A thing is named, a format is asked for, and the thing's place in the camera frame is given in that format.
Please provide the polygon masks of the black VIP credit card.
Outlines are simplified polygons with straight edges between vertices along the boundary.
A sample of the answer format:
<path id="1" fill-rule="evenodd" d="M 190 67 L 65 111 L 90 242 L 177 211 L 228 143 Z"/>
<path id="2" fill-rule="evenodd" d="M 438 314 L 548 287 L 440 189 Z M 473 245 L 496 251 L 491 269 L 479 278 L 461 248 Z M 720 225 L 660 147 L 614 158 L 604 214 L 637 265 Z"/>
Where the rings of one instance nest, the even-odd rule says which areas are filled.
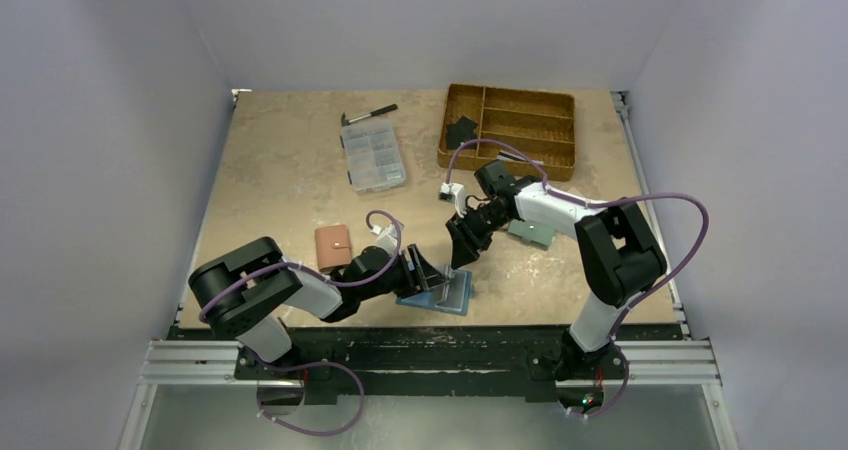
<path id="1" fill-rule="evenodd" d="M 449 125 L 445 135 L 445 147 L 456 150 L 469 139 L 474 138 L 474 131 L 458 125 Z"/>

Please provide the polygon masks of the blue leather card holder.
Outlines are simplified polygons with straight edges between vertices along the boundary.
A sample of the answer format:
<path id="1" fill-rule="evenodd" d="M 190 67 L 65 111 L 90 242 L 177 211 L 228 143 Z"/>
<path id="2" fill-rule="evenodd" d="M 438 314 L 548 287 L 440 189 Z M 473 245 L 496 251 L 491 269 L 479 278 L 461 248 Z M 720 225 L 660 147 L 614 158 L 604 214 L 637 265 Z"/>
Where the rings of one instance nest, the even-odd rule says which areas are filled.
<path id="1" fill-rule="evenodd" d="M 407 298 L 396 298 L 396 304 L 434 312 L 465 316 L 474 288 L 472 272 L 468 270 L 452 271 L 447 283 L 433 290 Z"/>

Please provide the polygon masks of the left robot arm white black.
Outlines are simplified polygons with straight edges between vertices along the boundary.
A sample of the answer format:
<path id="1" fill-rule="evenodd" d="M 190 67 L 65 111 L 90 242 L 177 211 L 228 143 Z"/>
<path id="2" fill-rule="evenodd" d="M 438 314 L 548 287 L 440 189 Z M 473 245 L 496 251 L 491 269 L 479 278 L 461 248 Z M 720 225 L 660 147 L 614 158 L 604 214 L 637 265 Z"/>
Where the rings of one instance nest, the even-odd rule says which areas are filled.
<path id="1" fill-rule="evenodd" d="M 334 323 L 374 297 L 411 297 L 449 281 L 449 273 L 431 265 L 416 245 L 368 246 L 350 263 L 321 274 L 261 237 L 197 268 L 188 286 L 216 339 L 236 340 L 263 362 L 292 365 L 296 345 L 273 314 L 279 306 Z"/>

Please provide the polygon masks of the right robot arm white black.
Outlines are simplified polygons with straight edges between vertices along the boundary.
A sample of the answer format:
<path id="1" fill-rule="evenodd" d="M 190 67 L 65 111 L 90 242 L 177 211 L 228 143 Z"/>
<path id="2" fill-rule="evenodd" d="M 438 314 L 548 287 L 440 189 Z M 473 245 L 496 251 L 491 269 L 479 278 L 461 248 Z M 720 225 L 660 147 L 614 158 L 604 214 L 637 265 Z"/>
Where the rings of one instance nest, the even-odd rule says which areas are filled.
<path id="1" fill-rule="evenodd" d="M 563 334 L 552 369 L 562 381 L 587 372 L 610 350 L 614 328 L 628 303 L 647 292 L 667 270 L 667 260 L 635 203 L 610 203 L 556 194 L 537 176 L 516 177 L 493 160 L 475 173 L 485 194 L 472 208 L 461 184 L 443 183 L 438 196 L 455 213 L 446 227 L 450 266 L 476 262 L 494 232 L 513 220 L 537 223 L 574 239 L 590 295 Z"/>

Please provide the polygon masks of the grey striped card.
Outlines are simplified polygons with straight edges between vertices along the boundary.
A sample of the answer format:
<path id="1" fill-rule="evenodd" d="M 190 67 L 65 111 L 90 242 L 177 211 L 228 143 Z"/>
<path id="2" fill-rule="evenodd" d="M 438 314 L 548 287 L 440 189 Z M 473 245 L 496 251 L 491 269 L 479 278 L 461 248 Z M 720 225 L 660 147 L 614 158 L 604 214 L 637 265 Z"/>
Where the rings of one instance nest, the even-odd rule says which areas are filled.
<path id="1" fill-rule="evenodd" d="M 528 158 L 522 157 L 521 155 L 511 153 L 511 152 L 507 152 L 507 151 L 504 151 L 504 150 L 501 150 L 501 151 L 498 152 L 497 159 L 504 160 L 504 161 L 528 163 L 528 164 L 532 163 L 533 165 L 538 165 L 538 166 L 541 166 L 541 165 L 544 164 L 544 162 L 541 161 L 541 160 L 528 159 Z"/>

